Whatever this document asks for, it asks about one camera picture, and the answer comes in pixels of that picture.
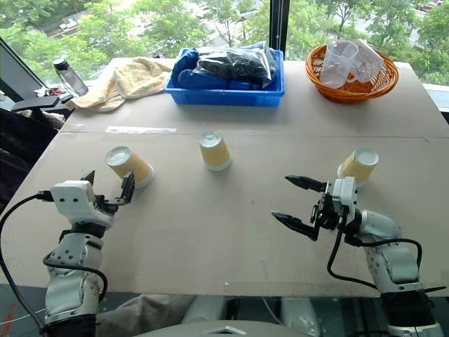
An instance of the table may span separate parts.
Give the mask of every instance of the table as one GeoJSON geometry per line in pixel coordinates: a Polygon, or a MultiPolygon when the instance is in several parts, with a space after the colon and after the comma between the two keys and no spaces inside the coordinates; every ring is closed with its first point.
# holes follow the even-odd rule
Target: table
{"type": "MultiPolygon", "coordinates": [[[[97,170],[96,193],[113,197],[120,181],[104,157],[127,145],[154,166],[156,176],[119,210],[105,235],[102,270],[111,290],[376,296],[372,289],[327,275],[332,233],[323,230],[312,242],[270,215],[277,210],[307,221],[319,195],[283,177],[296,173],[333,180],[355,147],[371,146],[380,163],[360,191],[358,205],[389,214],[405,237],[421,242],[427,286],[449,284],[448,126],[412,70],[402,67],[398,86],[385,97],[338,105],[314,90],[303,67],[303,62],[286,62],[287,91],[278,109],[177,106],[161,94],[109,114],[76,111],[12,202],[89,169],[97,170]],[[125,128],[108,132],[110,126],[125,128]],[[141,129],[133,133],[132,127],[141,129]],[[200,132],[214,128],[222,130],[234,159],[219,173],[204,168],[196,141],[200,132]]],[[[41,259],[67,227],[53,204],[39,201],[11,216],[3,243],[19,284],[46,285],[41,259]]],[[[370,280],[361,249],[344,245],[335,270],[370,280]]]]}

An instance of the black chair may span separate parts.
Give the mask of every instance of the black chair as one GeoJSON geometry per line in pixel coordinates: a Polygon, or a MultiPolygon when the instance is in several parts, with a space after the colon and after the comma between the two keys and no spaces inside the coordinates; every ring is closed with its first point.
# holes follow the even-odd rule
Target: black chair
{"type": "Polygon", "coordinates": [[[44,121],[0,108],[0,212],[57,133],[44,121]]]}
{"type": "Polygon", "coordinates": [[[57,96],[29,98],[27,100],[20,100],[16,102],[16,104],[14,104],[14,106],[11,108],[11,111],[19,112],[23,110],[31,110],[31,118],[48,124],[48,121],[42,114],[41,109],[46,107],[55,107],[59,101],[60,99],[57,96]]]}

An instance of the water bottle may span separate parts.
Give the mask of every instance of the water bottle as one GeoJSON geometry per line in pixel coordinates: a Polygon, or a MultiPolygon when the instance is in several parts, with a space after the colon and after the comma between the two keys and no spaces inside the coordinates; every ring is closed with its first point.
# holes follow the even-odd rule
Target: water bottle
{"type": "Polygon", "coordinates": [[[69,82],[72,89],[78,95],[82,96],[87,94],[89,89],[64,58],[58,58],[57,60],[54,60],[53,66],[55,67],[56,73],[62,76],[65,81],[69,82]]]}

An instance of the yellow towel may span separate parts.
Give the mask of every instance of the yellow towel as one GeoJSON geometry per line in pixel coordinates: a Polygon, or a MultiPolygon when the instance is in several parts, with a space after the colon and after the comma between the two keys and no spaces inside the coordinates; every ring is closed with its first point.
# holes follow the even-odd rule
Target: yellow towel
{"type": "Polygon", "coordinates": [[[117,66],[97,88],[72,99],[72,102],[91,111],[111,111],[128,98],[140,98],[162,91],[170,71],[171,68],[149,58],[133,58],[117,66]]]}

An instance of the orange wicker basket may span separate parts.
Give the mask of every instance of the orange wicker basket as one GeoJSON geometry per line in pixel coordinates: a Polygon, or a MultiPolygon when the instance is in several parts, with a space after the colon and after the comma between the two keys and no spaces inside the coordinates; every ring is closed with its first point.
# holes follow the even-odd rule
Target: orange wicker basket
{"type": "Polygon", "coordinates": [[[314,82],[321,95],[324,95],[330,100],[341,103],[361,102],[385,95],[398,83],[398,68],[396,68],[388,56],[378,51],[379,55],[384,59],[384,67],[379,71],[374,81],[366,83],[354,81],[352,83],[346,83],[338,89],[325,86],[319,80],[325,53],[326,45],[318,46],[310,52],[306,60],[306,73],[311,81],[314,82]]]}

